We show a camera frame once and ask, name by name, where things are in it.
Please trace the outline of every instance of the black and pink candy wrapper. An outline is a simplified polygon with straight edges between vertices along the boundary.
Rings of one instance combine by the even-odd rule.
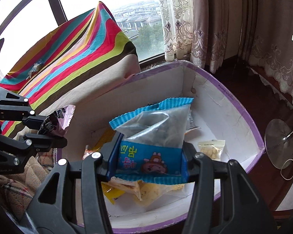
[[[67,105],[61,109],[58,109],[47,116],[47,118],[42,123],[38,134],[53,134],[56,136],[64,137],[64,135],[67,132],[68,126],[72,120],[74,111],[76,106],[74,105]],[[38,153],[39,157],[41,159],[47,159],[50,162],[50,159],[53,159],[53,157],[49,157],[49,154],[53,154],[52,152],[55,152],[56,154],[56,162],[59,161],[59,159],[62,158],[62,149],[58,148],[56,151],[54,149],[50,150],[50,152],[40,152]],[[54,165],[54,162],[47,163],[48,165],[52,166]]]
[[[76,106],[74,105],[67,105],[48,115],[42,123],[38,134],[51,133],[56,136],[64,137],[73,117],[75,108]]]

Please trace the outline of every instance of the blue striped package edge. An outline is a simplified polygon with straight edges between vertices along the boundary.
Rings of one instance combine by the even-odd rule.
[[[137,116],[139,113],[141,113],[143,111],[159,111],[159,110],[166,110],[166,109],[170,109],[170,108],[180,107],[183,105],[191,104],[193,100],[194,100],[194,98],[192,98],[192,97],[167,98],[158,104],[141,107],[141,108],[136,109],[135,111],[120,115],[110,121],[110,126],[113,130],[115,130],[118,126],[124,124],[125,122],[127,122],[128,120]]]

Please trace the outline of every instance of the blue snack package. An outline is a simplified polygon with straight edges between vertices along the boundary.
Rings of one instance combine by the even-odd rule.
[[[124,134],[116,177],[157,184],[181,184],[181,154],[193,98],[168,98],[110,121]]]

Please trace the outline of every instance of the white object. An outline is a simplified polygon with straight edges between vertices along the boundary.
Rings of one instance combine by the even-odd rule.
[[[68,161],[80,160],[85,145],[93,144],[93,131],[108,127],[114,117],[166,98],[183,96],[194,98],[192,116],[201,127],[188,133],[185,141],[193,143],[198,151],[199,142],[226,140],[221,161],[236,159],[249,172],[264,152],[254,121],[219,81],[187,61],[144,71],[91,101],[84,99],[75,110],[62,157]],[[182,221],[187,217],[193,184],[186,184],[185,192],[185,198],[163,195],[147,208],[134,204],[130,194],[118,198],[115,205],[106,200],[114,233],[146,232]],[[220,195],[219,180],[215,181],[214,194],[215,198]],[[80,204],[80,189],[77,189],[77,220],[82,223]]]

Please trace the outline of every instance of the small bag of nuts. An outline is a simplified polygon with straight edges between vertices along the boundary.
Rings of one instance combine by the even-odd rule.
[[[220,161],[220,156],[225,146],[225,140],[211,140],[198,143],[200,152],[213,160]]]

